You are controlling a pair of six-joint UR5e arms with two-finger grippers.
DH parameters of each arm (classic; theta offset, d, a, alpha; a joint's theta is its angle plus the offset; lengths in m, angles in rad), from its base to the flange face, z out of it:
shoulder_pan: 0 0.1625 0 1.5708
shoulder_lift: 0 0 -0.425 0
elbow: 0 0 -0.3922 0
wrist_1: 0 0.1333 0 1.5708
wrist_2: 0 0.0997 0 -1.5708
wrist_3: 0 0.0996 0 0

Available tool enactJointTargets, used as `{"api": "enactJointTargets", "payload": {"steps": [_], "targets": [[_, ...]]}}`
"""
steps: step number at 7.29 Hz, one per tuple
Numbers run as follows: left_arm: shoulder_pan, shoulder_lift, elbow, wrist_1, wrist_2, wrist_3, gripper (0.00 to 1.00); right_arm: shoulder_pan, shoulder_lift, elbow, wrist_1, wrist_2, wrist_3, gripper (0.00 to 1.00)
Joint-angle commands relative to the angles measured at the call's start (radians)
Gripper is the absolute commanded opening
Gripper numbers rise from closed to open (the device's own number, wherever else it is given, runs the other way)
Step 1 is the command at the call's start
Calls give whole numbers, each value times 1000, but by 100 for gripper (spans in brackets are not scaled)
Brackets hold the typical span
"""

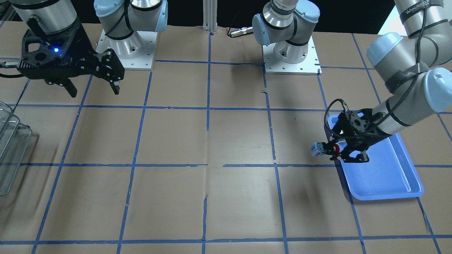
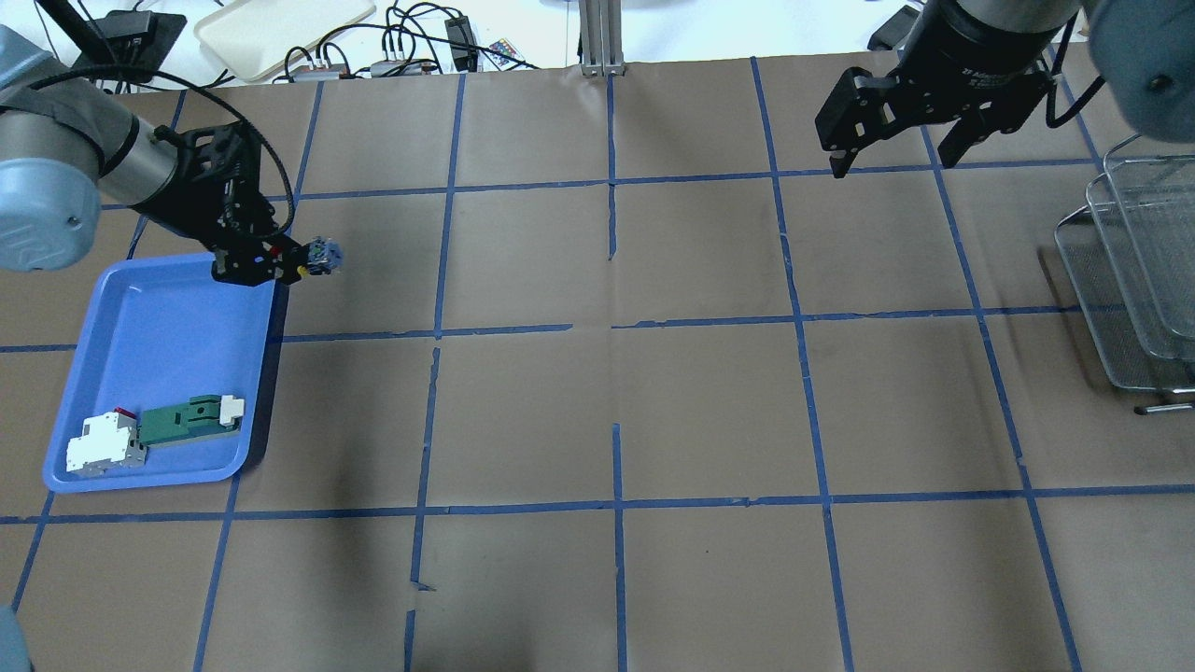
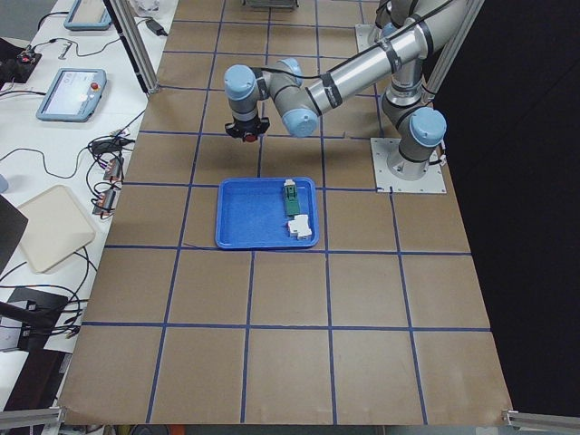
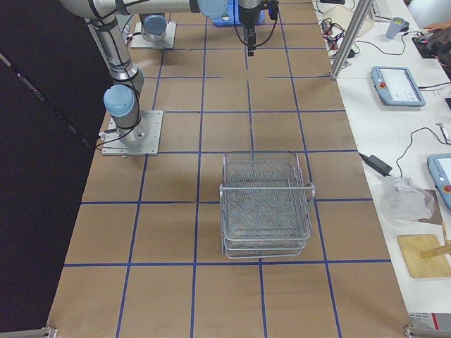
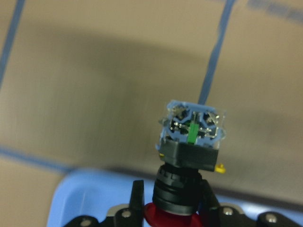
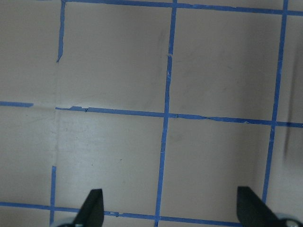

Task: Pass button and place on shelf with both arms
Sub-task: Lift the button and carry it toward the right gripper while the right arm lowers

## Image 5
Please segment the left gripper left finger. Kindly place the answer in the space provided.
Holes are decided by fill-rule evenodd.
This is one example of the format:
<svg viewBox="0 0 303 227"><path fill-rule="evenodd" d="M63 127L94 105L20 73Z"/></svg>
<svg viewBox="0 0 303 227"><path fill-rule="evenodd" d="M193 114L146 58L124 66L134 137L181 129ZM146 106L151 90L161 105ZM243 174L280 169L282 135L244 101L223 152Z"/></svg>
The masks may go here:
<svg viewBox="0 0 303 227"><path fill-rule="evenodd" d="M144 226L144 182L133 181L128 207L118 210L113 218L115 227Z"/></svg>

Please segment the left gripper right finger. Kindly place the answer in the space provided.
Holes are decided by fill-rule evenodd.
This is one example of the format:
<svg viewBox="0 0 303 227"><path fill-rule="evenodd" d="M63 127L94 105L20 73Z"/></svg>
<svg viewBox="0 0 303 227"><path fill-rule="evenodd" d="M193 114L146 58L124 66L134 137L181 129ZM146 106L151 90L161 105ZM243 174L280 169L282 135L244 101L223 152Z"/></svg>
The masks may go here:
<svg viewBox="0 0 303 227"><path fill-rule="evenodd" d="M207 180L201 181L200 218L206 227L247 227L249 219L233 204L221 204Z"/></svg>

